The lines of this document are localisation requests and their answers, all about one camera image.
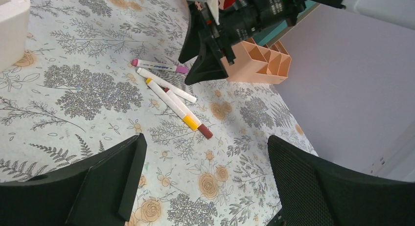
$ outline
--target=table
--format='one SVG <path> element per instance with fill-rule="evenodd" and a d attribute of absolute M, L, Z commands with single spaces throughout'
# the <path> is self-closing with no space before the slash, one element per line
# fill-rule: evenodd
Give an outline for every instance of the table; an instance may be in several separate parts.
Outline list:
<path fill-rule="evenodd" d="M 0 73 L 0 181 L 24 181 L 143 133 L 148 148 L 128 226 L 265 225 L 280 209 L 271 134 L 316 155 L 272 85 L 184 85 L 214 137 L 191 131 L 135 73 L 178 64 L 180 0 L 32 0 L 27 51 Z M 192 62 L 185 64 L 191 67 Z"/>

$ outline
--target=white box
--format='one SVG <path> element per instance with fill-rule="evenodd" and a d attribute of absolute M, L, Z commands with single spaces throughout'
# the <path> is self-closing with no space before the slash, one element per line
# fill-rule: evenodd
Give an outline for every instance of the white box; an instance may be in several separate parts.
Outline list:
<path fill-rule="evenodd" d="M 0 0 L 0 72 L 24 55 L 30 0 Z"/>

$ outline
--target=purple wall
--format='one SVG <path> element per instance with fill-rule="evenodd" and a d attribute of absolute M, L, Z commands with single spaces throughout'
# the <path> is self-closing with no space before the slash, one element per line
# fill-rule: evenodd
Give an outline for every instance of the purple wall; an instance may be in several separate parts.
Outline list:
<path fill-rule="evenodd" d="M 320 5 L 281 41 L 276 87 L 322 158 L 362 171 L 415 121 L 415 31 Z"/>

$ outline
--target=camera lens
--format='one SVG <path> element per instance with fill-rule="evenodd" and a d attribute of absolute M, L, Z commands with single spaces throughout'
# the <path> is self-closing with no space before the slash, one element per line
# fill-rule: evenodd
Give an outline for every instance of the camera lens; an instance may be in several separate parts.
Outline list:
<path fill-rule="evenodd" d="M 282 0 L 236 0 L 219 17 L 231 45 L 285 20 L 287 12 Z"/>

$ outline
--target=marker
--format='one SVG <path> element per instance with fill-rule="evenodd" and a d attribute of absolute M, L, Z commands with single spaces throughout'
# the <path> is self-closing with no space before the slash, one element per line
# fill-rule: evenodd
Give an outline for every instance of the marker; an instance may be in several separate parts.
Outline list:
<path fill-rule="evenodd" d="M 137 66 L 137 67 L 161 69 L 161 70 L 172 71 L 172 72 L 177 72 L 177 73 L 187 73 L 187 72 L 189 72 L 189 69 L 187 67 L 184 67 L 184 66 L 167 65 L 167 64 L 151 62 L 151 61 L 145 61 L 145 60 L 139 60 L 139 59 L 133 59 L 131 64 L 134 65 L 134 66 Z"/>
<path fill-rule="evenodd" d="M 159 86 L 164 87 L 164 88 L 170 88 L 170 90 L 172 90 L 176 95 L 180 96 L 183 99 L 186 99 L 192 103 L 196 103 L 197 98 L 194 97 L 193 95 L 185 92 L 182 89 L 179 89 L 178 87 L 175 87 L 174 85 L 172 85 L 171 83 L 166 82 L 165 80 L 159 78 L 158 76 L 156 76 L 155 74 L 149 72 L 148 70 L 139 67 L 137 69 L 137 73 L 144 78 L 151 78 L 155 83 L 157 83 Z"/>
<path fill-rule="evenodd" d="M 190 116 L 186 115 L 183 110 L 181 110 L 180 107 L 176 105 L 176 103 L 174 103 L 173 100 L 163 91 L 163 89 L 161 89 L 161 87 L 159 87 L 157 83 L 153 81 L 152 78 L 147 78 L 145 83 L 151 88 L 151 90 L 154 91 L 155 94 L 160 97 L 162 101 L 168 105 L 168 107 L 171 108 L 173 112 L 175 112 L 183 120 L 184 123 L 186 123 L 192 129 L 192 131 L 197 130 L 197 125 L 190 118 Z"/>
<path fill-rule="evenodd" d="M 166 94 L 173 100 L 179 108 L 187 114 L 197 125 L 197 129 L 207 138 L 212 138 L 213 134 L 195 115 L 190 109 L 181 101 L 169 88 L 165 88 Z"/>

